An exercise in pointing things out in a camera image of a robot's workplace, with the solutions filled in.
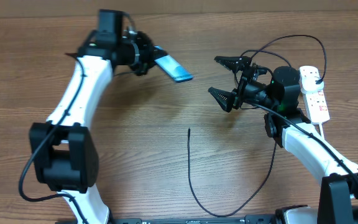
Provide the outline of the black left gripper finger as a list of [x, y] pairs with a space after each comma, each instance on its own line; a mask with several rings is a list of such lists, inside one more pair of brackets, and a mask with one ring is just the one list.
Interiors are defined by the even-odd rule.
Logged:
[[144, 32], [137, 32], [137, 46], [139, 48], [140, 61], [155, 61], [168, 55], [163, 48], [154, 45], [152, 39]]
[[137, 76], [142, 76], [142, 75], [146, 75], [147, 72], [149, 71], [150, 67], [148, 63], [141, 63], [138, 66], [138, 69], [135, 71], [135, 74]]

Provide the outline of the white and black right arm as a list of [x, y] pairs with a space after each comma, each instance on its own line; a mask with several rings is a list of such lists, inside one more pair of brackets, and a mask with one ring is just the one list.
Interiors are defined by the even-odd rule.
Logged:
[[317, 209], [307, 205], [279, 208], [270, 223], [358, 223], [358, 164], [342, 156], [315, 130], [298, 107], [301, 93], [300, 73], [290, 66], [270, 71], [269, 84], [257, 77], [269, 72], [249, 57], [217, 56], [215, 61], [232, 71], [241, 72], [232, 91], [209, 88], [210, 94], [226, 111], [239, 109], [243, 103], [266, 111], [267, 136], [292, 153], [320, 185]]

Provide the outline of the blue Samsung Galaxy smartphone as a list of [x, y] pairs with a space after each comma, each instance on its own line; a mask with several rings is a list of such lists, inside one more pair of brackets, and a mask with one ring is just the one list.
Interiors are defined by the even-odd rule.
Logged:
[[193, 75], [189, 71], [158, 45], [154, 47], [154, 62], [175, 83], [187, 82], [193, 79]]

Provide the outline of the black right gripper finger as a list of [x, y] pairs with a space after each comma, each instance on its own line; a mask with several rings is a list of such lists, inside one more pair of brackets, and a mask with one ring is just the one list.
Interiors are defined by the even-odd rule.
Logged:
[[208, 92], [218, 102], [219, 106], [225, 111], [230, 112], [232, 109], [238, 109], [238, 99], [235, 89], [233, 91], [224, 91], [214, 87], [210, 87]]
[[226, 57], [226, 56], [215, 56], [214, 61], [222, 65], [224, 68], [237, 73], [250, 67], [250, 57]]

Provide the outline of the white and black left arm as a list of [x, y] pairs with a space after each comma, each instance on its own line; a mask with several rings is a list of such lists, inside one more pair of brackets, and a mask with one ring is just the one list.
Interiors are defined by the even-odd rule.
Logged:
[[153, 44], [131, 25], [124, 30], [123, 11], [102, 9], [99, 23], [77, 53], [68, 87], [54, 112], [44, 123], [34, 123], [29, 131], [32, 155], [19, 179], [19, 193], [25, 200], [24, 178], [30, 166], [37, 180], [48, 185], [53, 195], [63, 197], [73, 210], [76, 223], [114, 223], [112, 213], [96, 187], [99, 156], [90, 135], [94, 112], [105, 88], [119, 65], [127, 65], [141, 76], [158, 65], [175, 81], [191, 76], [164, 49]]

